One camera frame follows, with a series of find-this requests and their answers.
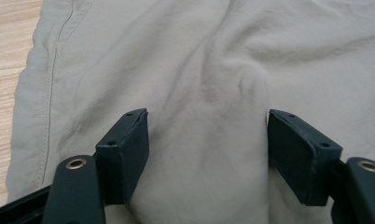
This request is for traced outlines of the khaki pants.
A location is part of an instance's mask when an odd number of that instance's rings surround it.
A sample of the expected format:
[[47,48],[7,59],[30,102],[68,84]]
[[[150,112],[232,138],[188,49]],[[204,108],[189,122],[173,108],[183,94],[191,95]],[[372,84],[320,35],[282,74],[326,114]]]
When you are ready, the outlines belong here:
[[148,112],[150,155],[110,224],[331,224],[268,165],[295,114],[375,161],[375,0],[44,0],[15,92],[10,200]]

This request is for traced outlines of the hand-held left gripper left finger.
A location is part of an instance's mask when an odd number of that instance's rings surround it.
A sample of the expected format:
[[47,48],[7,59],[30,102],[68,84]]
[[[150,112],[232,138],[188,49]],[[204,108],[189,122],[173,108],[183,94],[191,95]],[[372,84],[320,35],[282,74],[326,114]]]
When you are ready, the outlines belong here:
[[106,204],[128,204],[149,156],[148,112],[124,114],[96,145],[94,158]]

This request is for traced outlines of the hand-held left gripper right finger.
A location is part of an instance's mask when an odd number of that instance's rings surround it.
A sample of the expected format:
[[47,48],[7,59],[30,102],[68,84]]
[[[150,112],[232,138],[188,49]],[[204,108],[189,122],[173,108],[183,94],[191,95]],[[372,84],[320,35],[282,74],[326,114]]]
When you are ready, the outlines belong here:
[[300,203],[325,206],[326,176],[342,147],[298,116],[271,109],[268,122],[269,162]]

